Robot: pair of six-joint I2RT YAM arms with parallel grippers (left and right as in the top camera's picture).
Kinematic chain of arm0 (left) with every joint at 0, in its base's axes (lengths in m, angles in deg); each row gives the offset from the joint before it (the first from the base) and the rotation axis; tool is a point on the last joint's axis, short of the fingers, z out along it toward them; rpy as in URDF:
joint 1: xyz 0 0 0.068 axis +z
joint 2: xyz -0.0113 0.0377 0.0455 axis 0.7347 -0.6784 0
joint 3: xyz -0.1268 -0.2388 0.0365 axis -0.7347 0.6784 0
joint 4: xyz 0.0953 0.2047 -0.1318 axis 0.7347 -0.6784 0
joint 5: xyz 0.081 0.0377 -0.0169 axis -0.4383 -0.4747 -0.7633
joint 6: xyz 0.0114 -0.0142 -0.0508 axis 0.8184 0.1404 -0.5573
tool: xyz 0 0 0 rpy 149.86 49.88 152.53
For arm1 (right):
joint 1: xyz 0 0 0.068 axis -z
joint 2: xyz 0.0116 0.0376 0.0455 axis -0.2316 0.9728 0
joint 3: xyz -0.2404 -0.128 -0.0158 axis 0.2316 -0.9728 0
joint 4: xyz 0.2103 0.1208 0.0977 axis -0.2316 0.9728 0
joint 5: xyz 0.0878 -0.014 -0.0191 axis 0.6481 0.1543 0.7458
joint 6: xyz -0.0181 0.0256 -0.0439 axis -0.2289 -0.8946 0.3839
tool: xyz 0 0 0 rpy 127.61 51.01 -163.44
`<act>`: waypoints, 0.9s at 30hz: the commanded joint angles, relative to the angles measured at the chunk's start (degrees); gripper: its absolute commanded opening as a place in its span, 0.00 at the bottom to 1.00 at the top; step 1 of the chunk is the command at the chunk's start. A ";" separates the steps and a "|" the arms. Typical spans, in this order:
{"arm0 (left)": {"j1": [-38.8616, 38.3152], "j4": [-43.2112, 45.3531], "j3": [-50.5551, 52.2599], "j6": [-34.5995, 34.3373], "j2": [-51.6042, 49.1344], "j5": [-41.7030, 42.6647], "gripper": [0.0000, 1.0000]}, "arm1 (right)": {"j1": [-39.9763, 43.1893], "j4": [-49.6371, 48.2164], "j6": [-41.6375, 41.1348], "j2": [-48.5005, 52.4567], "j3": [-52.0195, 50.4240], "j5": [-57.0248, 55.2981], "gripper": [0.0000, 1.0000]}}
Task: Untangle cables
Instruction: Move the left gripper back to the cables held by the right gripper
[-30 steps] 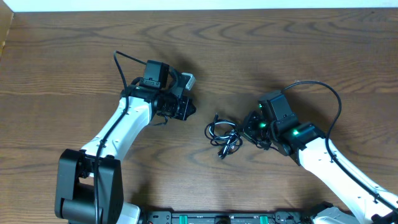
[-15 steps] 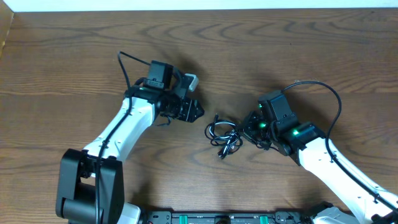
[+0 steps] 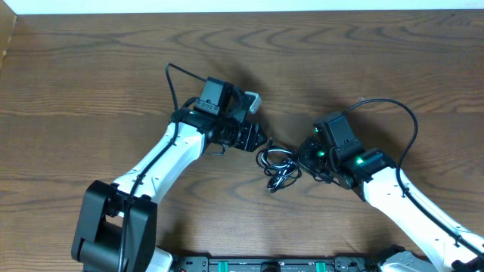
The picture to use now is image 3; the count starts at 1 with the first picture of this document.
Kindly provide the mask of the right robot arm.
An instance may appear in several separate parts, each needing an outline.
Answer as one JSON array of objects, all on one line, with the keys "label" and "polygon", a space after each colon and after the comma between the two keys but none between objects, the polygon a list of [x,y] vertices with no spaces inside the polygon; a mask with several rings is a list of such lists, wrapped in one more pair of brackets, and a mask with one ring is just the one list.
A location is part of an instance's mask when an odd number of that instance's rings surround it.
[{"label": "right robot arm", "polygon": [[322,116],[298,151],[299,167],[316,181],[353,191],[390,218],[425,254],[392,246],[376,258],[377,271],[481,271],[483,238],[441,210],[377,148],[365,150],[341,112]]}]

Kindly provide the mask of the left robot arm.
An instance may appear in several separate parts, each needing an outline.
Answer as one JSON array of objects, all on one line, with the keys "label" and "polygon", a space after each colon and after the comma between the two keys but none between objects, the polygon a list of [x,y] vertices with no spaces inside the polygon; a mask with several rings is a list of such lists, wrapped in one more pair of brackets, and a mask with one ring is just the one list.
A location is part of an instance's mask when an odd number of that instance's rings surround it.
[{"label": "left robot arm", "polygon": [[170,187],[210,144],[253,152],[267,141],[261,126],[247,120],[262,103],[257,93],[212,77],[204,83],[136,166],[86,190],[71,249],[85,271],[170,270],[174,256],[156,245],[157,210]]}]

